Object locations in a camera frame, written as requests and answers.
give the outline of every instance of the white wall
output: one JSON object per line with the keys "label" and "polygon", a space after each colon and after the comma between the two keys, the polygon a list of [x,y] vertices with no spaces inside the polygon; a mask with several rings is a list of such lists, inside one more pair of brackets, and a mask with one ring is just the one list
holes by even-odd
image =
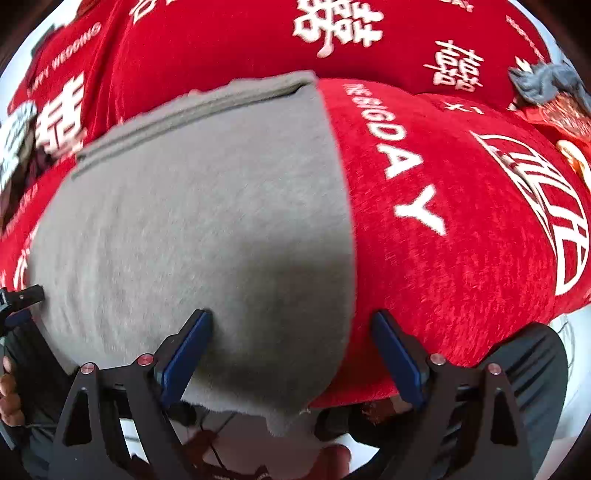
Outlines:
{"label": "white wall", "polygon": [[31,63],[31,49],[52,24],[56,27],[70,23],[76,16],[81,0],[64,0],[22,43],[14,57],[0,76],[0,121],[7,117],[6,108],[18,84]]}

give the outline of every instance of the white lettering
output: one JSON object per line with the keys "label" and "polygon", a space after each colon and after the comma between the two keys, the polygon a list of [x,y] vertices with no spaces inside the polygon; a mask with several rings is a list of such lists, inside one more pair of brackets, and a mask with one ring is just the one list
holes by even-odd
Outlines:
{"label": "white lettering", "polygon": [[390,161],[390,166],[384,170],[388,180],[393,179],[403,171],[410,170],[423,163],[421,155],[403,150],[402,148],[392,147],[391,145],[380,143],[378,145],[378,151],[385,153]]}
{"label": "white lettering", "polygon": [[396,205],[394,207],[394,214],[399,218],[416,218],[419,222],[429,227],[431,230],[437,232],[441,236],[445,236],[445,222],[443,218],[429,212],[425,205],[435,196],[435,186],[428,185],[421,192],[418,198],[410,205]]}
{"label": "white lettering", "polygon": [[[378,124],[370,122],[368,123],[368,129],[373,136],[382,140],[396,142],[406,137],[406,130],[402,125]],[[395,133],[387,133],[384,130],[395,130]]]}
{"label": "white lettering", "polygon": [[361,112],[361,116],[371,122],[391,122],[392,120],[394,120],[394,118],[396,118],[393,113],[384,112],[383,110],[378,110],[375,108],[364,110],[363,112]]}
{"label": "white lettering", "polygon": [[382,101],[379,98],[367,98],[367,97],[353,97],[353,103],[357,105],[381,105]]}

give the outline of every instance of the red cushion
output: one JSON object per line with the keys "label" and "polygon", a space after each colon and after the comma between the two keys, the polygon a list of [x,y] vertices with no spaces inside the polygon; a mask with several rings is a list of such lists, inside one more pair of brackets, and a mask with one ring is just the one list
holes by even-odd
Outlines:
{"label": "red cushion", "polygon": [[[591,197],[533,127],[460,98],[355,80],[320,87],[350,190],[356,313],[340,371],[313,406],[395,392],[369,334],[376,309],[428,352],[469,366],[527,323],[584,305]],[[527,179],[543,207],[500,165],[502,153],[538,168]],[[420,197],[416,218],[405,206]]]}
{"label": "red cushion", "polygon": [[[135,23],[127,26],[115,61],[116,114],[128,119],[192,89],[210,90],[236,78],[307,69],[320,77],[374,80],[411,93],[460,95],[507,108],[514,97],[507,68],[517,66],[515,57],[531,63],[549,61],[537,30],[506,0],[474,2],[474,6],[460,0],[369,0],[354,3],[374,12],[357,15],[358,20],[354,10],[348,11],[350,4],[345,0],[259,0],[226,2],[220,9],[215,2],[138,2],[142,7],[132,15]],[[340,34],[343,41],[333,36],[334,50],[324,58],[319,57],[324,31],[318,30],[318,39],[308,43],[296,29],[299,24],[310,29],[310,22],[304,20],[313,5],[333,5],[328,15],[345,30]],[[351,16],[344,18],[336,11]],[[347,37],[348,22],[352,40]],[[356,42],[354,30],[363,28],[371,28],[380,39],[364,43],[357,38]],[[482,87],[466,87],[473,87],[472,93],[433,85],[437,72],[424,67],[437,66],[436,53],[445,47],[436,42],[448,40],[483,59],[474,60],[479,67],[462,62],[478,71],[469,77],[477,77]],[[458,54],[453,57],[457,61],[469,59],[465,53],[452,52],[452,57]]]}

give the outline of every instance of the white chinese character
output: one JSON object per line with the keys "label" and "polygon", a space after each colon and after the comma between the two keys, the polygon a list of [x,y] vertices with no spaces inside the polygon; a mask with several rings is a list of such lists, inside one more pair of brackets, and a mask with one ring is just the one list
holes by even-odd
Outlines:
{"label": "white chinese character", "polygon": [[372,22],[384,19],[382,12],[373,12],[368,4],[351,0],[298,0],[297,8],[306,13],[294,20],[293,36],[312,43],[324,33],[324,46],[318,51],[318,58],[326,58],[333,53],[333,37],[344,45],[363,43],[370,47],[382,39],[383,32],[374,30]]}
{"label": "white chinese character", "polygon": [[54,156],[82,147],[85,134],[80,121],[83,97],[84,73],[81,73],[68,80],[61,93],[47,102],[37,117],[37,147],[43,146],[47,153]]}
{"label": "white chinese character", "polygon": [[138,0],[138,3],[129,11],[129,16],[134,16],[134,25],[144,16],[148,15],[156,6],[156,0]]}
{"label": "white chinese character", "polygon": [[478,82],[480,71],[478,67],[484,59],[474,53],[474,50],[464,50],[453,44],[453,40],[447,42],[436,41],[442,48],[435,53],[437,66],[423,64],[423,67],[437,70],[433,74],[433,85],[455,86],[456,90],[473,92],[475,85],[482,86]]}
{"label": "white chinese character", "polygon": [[556,295],[567,293],[583,275],[589,257],[589,223],[577,191],[554,165],[525,143],[504,135],[470,133],[534,212],[556,255]]}

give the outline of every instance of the black clamp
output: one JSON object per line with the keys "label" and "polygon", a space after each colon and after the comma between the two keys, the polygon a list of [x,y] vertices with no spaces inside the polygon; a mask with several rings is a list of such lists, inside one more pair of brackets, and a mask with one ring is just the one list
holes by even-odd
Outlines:
{"label": "black clamp", "polygon": [[31,315],[13,315],[45,300],[43,287],[33,285],[21,291],[8,291],[0,288],[0,337],[6,335],[14,327],[30,320]]}

